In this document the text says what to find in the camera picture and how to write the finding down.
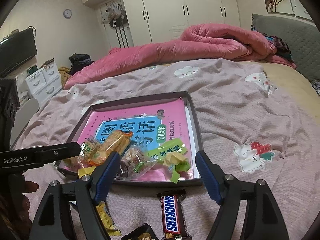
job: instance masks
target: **blue gripper pad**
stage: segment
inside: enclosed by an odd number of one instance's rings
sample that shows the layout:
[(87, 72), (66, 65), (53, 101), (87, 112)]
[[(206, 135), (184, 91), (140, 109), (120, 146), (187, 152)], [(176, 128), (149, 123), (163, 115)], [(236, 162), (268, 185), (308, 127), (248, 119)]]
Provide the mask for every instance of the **blue gripper pad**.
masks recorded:
[(221, 205), (227, 191), (223, 181), (224, 172), (220, 166), (210, 161), (204, 151), (197, 152), (196, 167), (210, 198), (215, 200), (218, 205)]
[(112, 152), (105, 163), (95, 168), (92, 173), (91, 196), (96, 205), (104, 201), (120, 167), (119, 153)]

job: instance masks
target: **cable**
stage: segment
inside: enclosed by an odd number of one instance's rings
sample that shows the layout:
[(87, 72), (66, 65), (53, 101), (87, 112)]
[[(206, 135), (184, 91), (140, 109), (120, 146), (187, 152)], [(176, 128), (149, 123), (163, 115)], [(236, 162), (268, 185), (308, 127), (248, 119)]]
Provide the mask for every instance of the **cable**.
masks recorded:
[(37, 35), (36, 28), (35, 28), (35, 27), (33, 27), (33, 26), (29, 26), (27, 29), (29, 29), (29, 28), (32, 28), (33, 38), (35, 39), (35, 38), (36, 38), (36, 35)]

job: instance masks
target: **individually wrapped snack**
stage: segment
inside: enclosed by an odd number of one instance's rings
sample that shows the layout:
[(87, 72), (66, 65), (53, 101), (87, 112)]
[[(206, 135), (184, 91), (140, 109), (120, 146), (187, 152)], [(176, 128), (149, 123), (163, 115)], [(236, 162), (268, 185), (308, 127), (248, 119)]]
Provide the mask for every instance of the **individually wrapped snack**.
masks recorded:
[(179, 152), (167, 153), (163, 159), (163, 165), (168, 167), (169, 172), (172, 173), (170, 181), (173, 183), (177, 183), (180, 178), (178, 171), (188, 171), (191, 169), (189, 159)]
[(96, 209), (108, 235), (121, 236), (120, 230), (116, 227), (112, 217), (110, 216), (107, 203), (105, 201), (101, 201), (99, 205), (96, 206)]
[(164, 159), (167, 153), (178, 152), (185, 154), (187, 151), (186, 145), (179, 138), (175, 138), (164, 142), (156, 149), (148, 151), (147, 155), (154, 159)]
[(131, 233), (121, 237), (121, 240), (159, 240), (150, 225), (145, 223)]
[(148, 157), (142, 147), (132, 145), (125, 152), (122, 162), (128, 167), (127, 179), (137, 179), (149, 171), (158, 160)]
[(162, 240), (192, 240), (187, 232), (181, 202), (186, 197), (186, 191), (173, 190), (157, 194), (162, 209), (162, 227), (164, 237)]
[(91, 173), (93, 173), (95, 168), (96, 168), (96, 166), (91, 166), (89, 168), (81, 168), (81, 169), (79, 169), (78, 170), (79, 178), (81, 178), (84, 175), (91, 175)]
[(116, 175), (116, 179), (125, 179), (127, 177), (128, 177), (128, 166), (123, 161), (121, 161), (120, 167)]
[(133, 132), (124, 133), (120, 130), (110, 133), (104, 143), (91, 157), (90, 164), (95, 166), (103, 164), (112, 152), (117, 152), (121, 155), (129, 145), (132, 134)]
[(71, 157), (63, 160), (65, 165), (70, 168), (72, 171), (78, 171), (78, 169), (84, 168), (80, 156)]
[(94, 138), (92, 135), (89, 136), (81, 145), (81, 150), (83, 153), (83, 160), (87, 163), (90, 162), (91, 157), (97, 152), (100, 148), (101, 143)]

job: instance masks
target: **gray headboard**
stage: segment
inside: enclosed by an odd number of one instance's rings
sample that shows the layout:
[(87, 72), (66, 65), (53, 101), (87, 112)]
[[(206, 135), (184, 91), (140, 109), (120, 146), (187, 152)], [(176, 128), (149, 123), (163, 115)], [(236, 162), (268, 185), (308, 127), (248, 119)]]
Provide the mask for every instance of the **gray headboard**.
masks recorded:
[(308, 80), (320, 80), (320, 32), (308, 23), (283, 17), (252, 14), (255, 29), (278, 36), (288, 45), (297, 71)]

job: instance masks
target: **pink bed sheet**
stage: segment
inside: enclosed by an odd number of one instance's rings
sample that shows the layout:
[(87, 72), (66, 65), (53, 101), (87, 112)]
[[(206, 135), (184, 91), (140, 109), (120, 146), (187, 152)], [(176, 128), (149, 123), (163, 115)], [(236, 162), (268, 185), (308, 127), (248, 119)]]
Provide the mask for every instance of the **pink bed sheet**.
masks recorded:
[(266, 60), (296, 68), (275, 53), (277, 49), (259, 32), (227, 24), (201, 24), (187, 28), (179, 40), (111, 49), (109, 55), (73, 75), (64, 89), (117, 76), (148, 65), (200, 58)]

